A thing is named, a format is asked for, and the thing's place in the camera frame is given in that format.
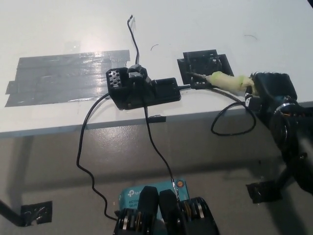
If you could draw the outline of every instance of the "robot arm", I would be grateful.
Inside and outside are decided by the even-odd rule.
[[[251,79],[259,96],[248,88],[246,105],[271,131],[291,176],[313,194],[313,113],[297,103],[287,74],[256,73]]]

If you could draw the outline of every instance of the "black electronic device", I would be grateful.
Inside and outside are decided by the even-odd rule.
[[[258,96],[252,96],[249,87],[246,105],[271,131],[287,167],[276,181],[248,185],[250,197],[254,203],[278,200],[290,177],[313,194],[313,113],[298,104],[287,74],[256,73],[251,78]]]
[[[151,80],[141,65],[107,71],[110,97],[123,110],[180,100],[175,78]]]

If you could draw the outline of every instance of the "floor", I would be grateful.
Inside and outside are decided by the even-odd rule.
[[[239,131],[250,122],[229,116],[217,130]],[[313,234],[312,196],[296,183],[274,203],[253,204],[247,193],[246,184],[273,179],[284,167],[269,132],[258,123],[245,136],[216,137],[211,123],[211,117],[155,123],[151,131],[190,196],[207,201],[221,234]],[[53,201],[52,223],[18,228],[0,217],[1,235],[112,234],[115,222],[104,217],[104,202],[75,165],[78,139],[77,132],[0,140],[0,199],[17,212],[21,205]],[[87,131],[81,164],[95,175],[110,215],[123,188],[168,180],[144,125]]]

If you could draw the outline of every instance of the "black tape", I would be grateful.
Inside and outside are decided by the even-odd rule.
[[[25,220],[25,226],[52,222],[52,201],[42,202],[21,207],[21,216]]]
[[[253,203],[274,202],[283,197],[275,181],[265,181],[246,185]]]
[[[159,123],[159,122],[166,122],[166,117],[161,115],[155,115],[148,118],[149,123]]]

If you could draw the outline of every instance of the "black 3d-printed holder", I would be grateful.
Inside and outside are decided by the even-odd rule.
[[[128,68],[107,71],[110,97],[120,110],[129,110],[180,100],[180,92],[175,78],[150,81],[147,71],[142,68],[143,77],[129,78]]]
[[[177,63],[184,84],[191,83],[192,76],[189,73],[211,75],[221,71],[231,76],[234,75],[226,55],[218,55],[216,50],[184,52],[183,56],[184,58],[178,59]]]

